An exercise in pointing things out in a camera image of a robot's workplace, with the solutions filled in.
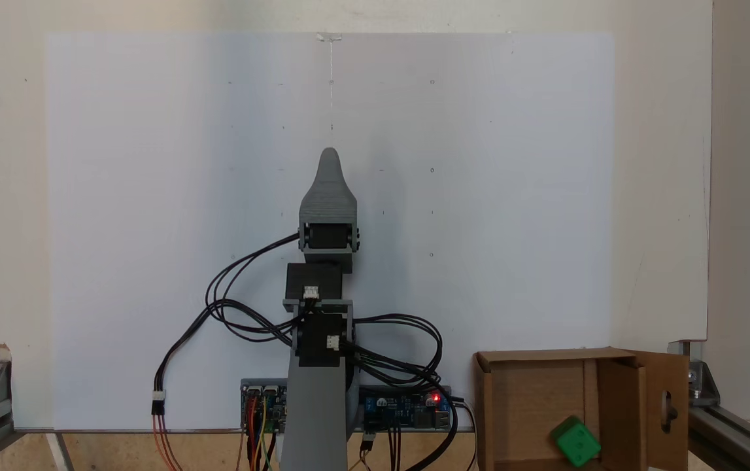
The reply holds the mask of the grey wide fixed gripper finger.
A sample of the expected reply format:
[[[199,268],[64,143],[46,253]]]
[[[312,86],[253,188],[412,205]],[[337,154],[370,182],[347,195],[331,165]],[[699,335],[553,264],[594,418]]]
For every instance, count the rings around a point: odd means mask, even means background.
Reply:
[[[299,207],[300,224],[356,224],[358,202],[345,181],[339,153],[321,152],[314,182]]]

